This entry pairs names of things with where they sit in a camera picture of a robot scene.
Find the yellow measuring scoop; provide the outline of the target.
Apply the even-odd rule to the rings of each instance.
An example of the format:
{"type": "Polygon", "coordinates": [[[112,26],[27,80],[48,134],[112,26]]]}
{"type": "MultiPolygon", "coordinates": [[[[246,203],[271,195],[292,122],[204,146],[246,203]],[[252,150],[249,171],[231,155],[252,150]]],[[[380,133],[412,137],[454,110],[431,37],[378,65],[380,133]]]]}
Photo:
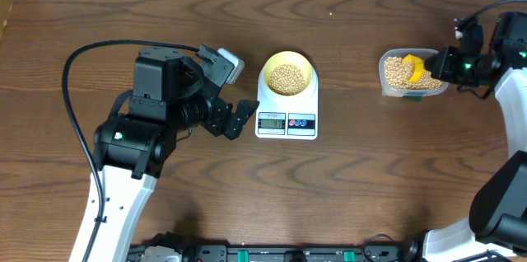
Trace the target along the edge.
{"type": "Polygon", "coordinates": [[[403,63],[411,64],[413,66],[413,73],[411,77],[406,80],[406,83],[415,83],[418,82],[425,71],[424,62],[421,58],[408,54],[404,59],[403,63]]]}

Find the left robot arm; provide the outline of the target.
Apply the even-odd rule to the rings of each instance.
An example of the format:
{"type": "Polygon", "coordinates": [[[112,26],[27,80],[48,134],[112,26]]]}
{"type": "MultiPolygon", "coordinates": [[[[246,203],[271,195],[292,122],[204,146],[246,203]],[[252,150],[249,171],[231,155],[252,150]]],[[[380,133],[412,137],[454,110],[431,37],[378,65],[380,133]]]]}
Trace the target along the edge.
{"type": "Polygon", "coordinates": [[[197,126],[234,140],[259,106],[220,98],[222,87],[234,83],[245,66],[228,50],[201,45],[190,58],[184,45],[142,46],[133,88],[116,98],[96,129],[95,148],[80,140],[91,183],[72,261],[126,260],[140,215],[177,142],[197,126]]]}

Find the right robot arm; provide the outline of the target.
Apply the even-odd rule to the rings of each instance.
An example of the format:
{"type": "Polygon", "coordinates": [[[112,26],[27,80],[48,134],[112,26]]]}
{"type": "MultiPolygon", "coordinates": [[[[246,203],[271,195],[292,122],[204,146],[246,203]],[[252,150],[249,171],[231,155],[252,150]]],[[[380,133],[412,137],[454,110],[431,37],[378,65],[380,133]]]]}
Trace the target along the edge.
{"type": "Polygon", "coordinates": [[[481,96],[495,96],[506,127],[508,159],[476,193],[469,215],[427,232],[419,261],[508,261],[526,255],[526,15],[503,12],[497,18],[487,53],[477,15],[455,22],[459,46],[427,59],[435,79],[481,96]]]}

